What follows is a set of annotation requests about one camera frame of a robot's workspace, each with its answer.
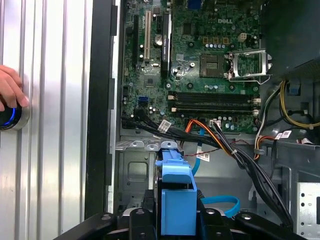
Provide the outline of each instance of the cable bundle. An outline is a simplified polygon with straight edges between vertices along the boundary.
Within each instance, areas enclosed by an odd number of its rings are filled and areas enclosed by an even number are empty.
[[[127,118],[122,118],[122,121],[125,121],[125,124],[127,125],[148,131],[159,137],[181,141],[181,146],[183,146],[183,142],[194,142],[207,144],[224,150],[229,156],[236,160],[241,169],[246,170],[248,175],[251,177],[258,194],[270,209],[272,209],[281,219],[283,225],[291,230],[293,229],[293,220],[290,213],[286,209],[280,194],[266,172],[245,151],[236,145],[232,146],[218,125],[214,123],[214,130],[217,133],[216,135],[207,125],[196,119],[191,119],[187,125],[186,131],[171,125],[167,132],[163,133],[158,131],[159,125],[153,122],[143,109],[137,109],[134,114],[138,121]],[[189,133],[192,129],[192,125],[194,124],[204,128],[210,137]]]

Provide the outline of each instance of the ribbed metal surface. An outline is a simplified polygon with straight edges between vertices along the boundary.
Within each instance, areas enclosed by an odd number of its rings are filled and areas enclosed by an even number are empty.
[[[1,0],[0,60],[31,102],[0,134],[0,238],[52,240],[84,219],[92,0]]]

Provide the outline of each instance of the orange wire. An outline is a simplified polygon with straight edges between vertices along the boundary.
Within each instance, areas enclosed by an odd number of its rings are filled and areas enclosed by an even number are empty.
[[[206,125],[204,125],[202,122],[195,120],[195,119],[191,119],[187,126],[186,131],[190,131],[191,130],[191,126],[192,123],[195,123],[197,125],[199,125],[200,127],[204,128],[209,134],[210,136],[218,143],[218,145],[221,147],[221,149],[223,149],[228,155],[230,155],[230,153],[226,150],[226,148],[222,145],[222,143],[220,142],[220,140],[217,138],[217,136],[211,131],[211,129],[209,127],[207,127]]]
[[[275,138],[273,136],[261,136],[256,143],[257,149],[259,149],[259,144],[261,143],[261,141],[265,139],[274,140]],[[259,154],[255,154],[253,160],[258,160],[259,157]]]

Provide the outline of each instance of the label sticker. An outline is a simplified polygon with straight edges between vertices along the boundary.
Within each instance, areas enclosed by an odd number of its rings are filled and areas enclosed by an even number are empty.
[[[281,138],[281,136],[282,136],[282,133],[280,132],[280,133],[278,133],[278,135],[274,138],[274,140],[279,140],[279,139]]]
[[[282,138],[282,139],[287,139],[287,138],[289,138],[291,132],[292,132],[292,131],[284,131],[284,132],[282,133],[281,138]]]
[[[197,147],[196,153],[198,154],[198,155],[196,156],[198,159],[201,159],[201,160],[206,161],[206,162],[210,162],[210,154],[209,154],[209,153],[200,154],[200,153],[202,153],[202,148],[201,148],[201,146],[198,146],[198,147]]]
[[[301,140],[301,144],[312,144],[315,145],[313,142],[311,142],[308,138],[304,138]]]
[[[165,134],[168,131],[168,129],[170,128],[170,126],[171,126],[171,122],[163,119],[158,127],[158,131]]]

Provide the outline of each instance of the finger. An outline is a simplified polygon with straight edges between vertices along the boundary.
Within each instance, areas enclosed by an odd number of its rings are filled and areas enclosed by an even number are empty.
[[[13,79],[9,75],[5,77],[5,80],[14,92],[16,101],[20,104],[20,106],[23,108],[28,107],[29,100],[22,92],[21,88],[18,87],[18,85],[13,81]]]
[[[5,111],[5,106],[2,102],[0,102],[0,112]]]
[[[19,74],[12,68],[0,65],[0,70],[5,72],[6,74],[9,74],[10,77],[15,81],[15,83],[21,88],[22,87],[22,81],[19,77]]]
[[[16,108],[17,101],[16,95],[14,91],[11,89],[10,85],[8,84],[6,78],[11,78],[8,74],[2,73],[0,75],[0,95],[2,95],[6,105],[9,108]]]

